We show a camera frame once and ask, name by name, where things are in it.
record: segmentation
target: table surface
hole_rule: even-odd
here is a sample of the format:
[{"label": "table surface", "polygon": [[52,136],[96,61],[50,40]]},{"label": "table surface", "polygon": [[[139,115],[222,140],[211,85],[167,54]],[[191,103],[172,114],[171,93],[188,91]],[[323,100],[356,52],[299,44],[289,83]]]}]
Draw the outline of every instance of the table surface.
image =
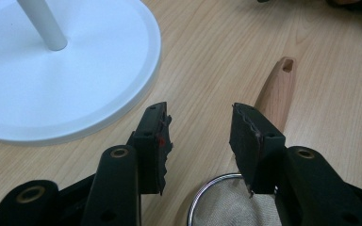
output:
[{"label": "table surface", "polygon": [[101,153],[125,144],[144,109],[168,102],[173,151],[162,197],[142,198],[143,225],[185,225],[197,190],[237,171],[228,144],[232,104],[253,105],[283,56],[298,62],[285,129],[287,146],[322,153],[362,187],[362,12],[321,0],[146,0],[162,35],[162,61],[149,94],[119,121],[47,147],[0,143],[0,201],[35,179],[62,189],[96,171]]}]

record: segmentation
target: wooden table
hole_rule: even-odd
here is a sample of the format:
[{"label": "wooden table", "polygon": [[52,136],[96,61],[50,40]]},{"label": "wooden table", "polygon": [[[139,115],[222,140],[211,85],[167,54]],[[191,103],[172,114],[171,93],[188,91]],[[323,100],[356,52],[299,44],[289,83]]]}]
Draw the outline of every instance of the wooden table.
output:
[{"label": "wooden table", "polygon": [[228,144],[231,105],[253,105],[275,62],[296,57],[287,146],[322,153],[362,187],[362,13],[321,0],[146,0],[162,34],[150,93],[119,121],[73,142],[23,147],[0,142],[0,201],[34,179],[60,189],[96,171],[101,153],[125,144],[144,109],[166,101],[174,144],[162,197],[144,196],[143,225],[185,225],[198,188],[237,171]]}]

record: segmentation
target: white round base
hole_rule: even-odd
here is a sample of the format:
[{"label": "white round base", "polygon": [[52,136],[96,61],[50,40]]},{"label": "white round base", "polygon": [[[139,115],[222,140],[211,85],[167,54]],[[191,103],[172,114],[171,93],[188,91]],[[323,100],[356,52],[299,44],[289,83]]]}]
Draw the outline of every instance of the white round base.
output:
[{"label": "white round base", "polygon": [[153,84],[160,31],[139,0],[47,1],[68,40],[50,51],[16,1],[0,1],[0,140],[50,145],[110,125]]}]

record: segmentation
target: wooden knife handle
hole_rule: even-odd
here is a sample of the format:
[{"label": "wooden knife handle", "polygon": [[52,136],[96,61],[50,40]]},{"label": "wooden knife handle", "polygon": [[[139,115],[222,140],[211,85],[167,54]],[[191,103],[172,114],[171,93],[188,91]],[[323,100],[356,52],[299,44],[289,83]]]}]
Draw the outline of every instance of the wooden knife handle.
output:
[{"label": "wooden knife handle", "polygon": [[296,59],[282,57],[257,97],[255,108],[283,132],[295,87]]}]

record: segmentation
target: metal strainer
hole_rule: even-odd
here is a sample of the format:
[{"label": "metal strainer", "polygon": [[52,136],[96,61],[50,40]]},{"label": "metal strainer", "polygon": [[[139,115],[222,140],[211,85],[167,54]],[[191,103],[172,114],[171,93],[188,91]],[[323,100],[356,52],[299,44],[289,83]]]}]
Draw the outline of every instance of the metal strainer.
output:
[{"label": "metal strainer", "polygon": [[239,173],[219,176],[195,196],[189,209],[188,226],[281,225],[272,195],[248,191]]}]

